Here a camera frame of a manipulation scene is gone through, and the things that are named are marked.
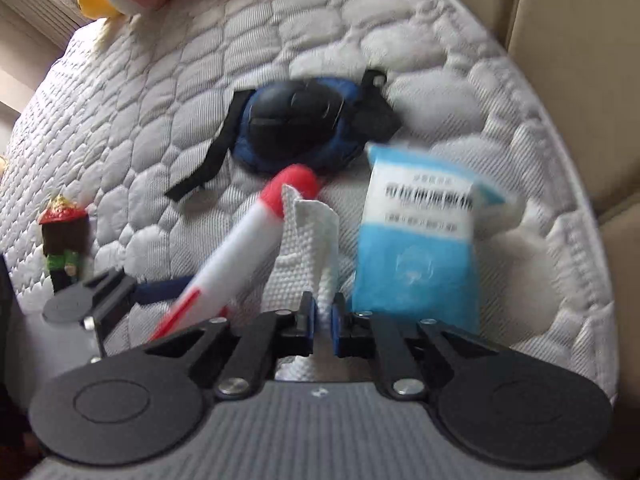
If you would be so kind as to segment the red white foam rocket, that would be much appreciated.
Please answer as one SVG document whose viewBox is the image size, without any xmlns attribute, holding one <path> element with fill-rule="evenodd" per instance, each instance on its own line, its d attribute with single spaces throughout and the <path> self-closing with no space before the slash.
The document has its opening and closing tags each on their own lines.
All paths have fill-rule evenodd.
<svg viewBox="0 0 640 480">
<path fill-rule="evenodd" d="M 153 340 L 224 314 L 229 301 L 281 243 L 284 188 L 313 200 L 320 191 L 320 181 L 303 165 L 288 166 L 272 178 L 160 319 L 151 335 Z"/>
</svg>

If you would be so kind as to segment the grey quilted mattress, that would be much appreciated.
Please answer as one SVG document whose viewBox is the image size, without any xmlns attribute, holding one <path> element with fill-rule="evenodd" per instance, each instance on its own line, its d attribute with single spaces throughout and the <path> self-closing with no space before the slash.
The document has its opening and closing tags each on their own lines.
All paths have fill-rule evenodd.
<svg viewBox="0 0 640 480">
<path fill-rule="evenodd" d="M 50 196 L 88 209 L 87 269 L 192 274 L 264 182 L 224 163 L 179 205 L 166 190 L 204 157 L 232 93 L 295 77 L 386 70 L 397 139 L 518 201 L 476 244 L 483 335 L 617 392 L 614 298 L 577 172 L 526 79 L 457 0 L 170 0 L 70 40 L 13 129 L 1 249 L 17 300 L 52 296 L 38 226 Z"/>
</svg>

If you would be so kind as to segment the blue cotton pads packet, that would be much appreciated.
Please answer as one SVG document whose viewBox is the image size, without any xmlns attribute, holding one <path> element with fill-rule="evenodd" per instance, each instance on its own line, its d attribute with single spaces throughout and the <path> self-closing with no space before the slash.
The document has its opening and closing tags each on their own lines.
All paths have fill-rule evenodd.
<svg viewBox="0 0 640 480">
<path fill-rule="evenodd" d="M 350 307 L 475 333 L 480 278 L 474 240 L 518 200 L 476 172 L 422 151 L 371 144 Z"/>
</svg>

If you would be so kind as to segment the yellow plush toy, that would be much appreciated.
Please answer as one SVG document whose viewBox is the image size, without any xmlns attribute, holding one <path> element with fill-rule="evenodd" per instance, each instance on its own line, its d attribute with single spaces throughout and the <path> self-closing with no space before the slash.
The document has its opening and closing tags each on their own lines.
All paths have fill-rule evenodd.
<svg viewBox="0 0 640 480">
<path fill-rule="evenodd" d="M 77 0 L 77 4 L 81 14 L 90 20 L 118 18 L 122 15 L 110 0 Z"/>
</svg>

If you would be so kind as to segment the white paper towel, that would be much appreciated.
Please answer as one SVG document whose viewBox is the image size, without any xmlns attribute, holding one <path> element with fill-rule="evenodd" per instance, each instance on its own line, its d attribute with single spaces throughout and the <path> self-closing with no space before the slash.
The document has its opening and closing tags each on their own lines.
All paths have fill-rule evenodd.
<svg viewBox="0 0 640 480">
<path fill-rule="evenodd" d="M 304 292 L 316 300 L 314 353 L 282 358 L 277 380 L 286 382 L 344 382 L 346 364 L 338 360 L 331 344 L 331 304 L 338 289 L 338 231 L 340 219 L 320 200 L 306 200 L 285 185 L 281 192 L 283 235 L 264 292 L 262 312 L 296 311 Z"/>
</svg>

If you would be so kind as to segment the beige padded headboard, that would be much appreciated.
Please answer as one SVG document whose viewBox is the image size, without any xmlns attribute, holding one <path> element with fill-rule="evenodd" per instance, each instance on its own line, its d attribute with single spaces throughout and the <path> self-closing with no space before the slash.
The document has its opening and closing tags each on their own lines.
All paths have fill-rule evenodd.
<svg viewBox="0 0 640 480">
<path fill-rule="evenodd" d="M 620 345 L 620 396 L 639 405 L 639 0 L 460 0 L 534 87 L 600 224 Z"/>
</svg>

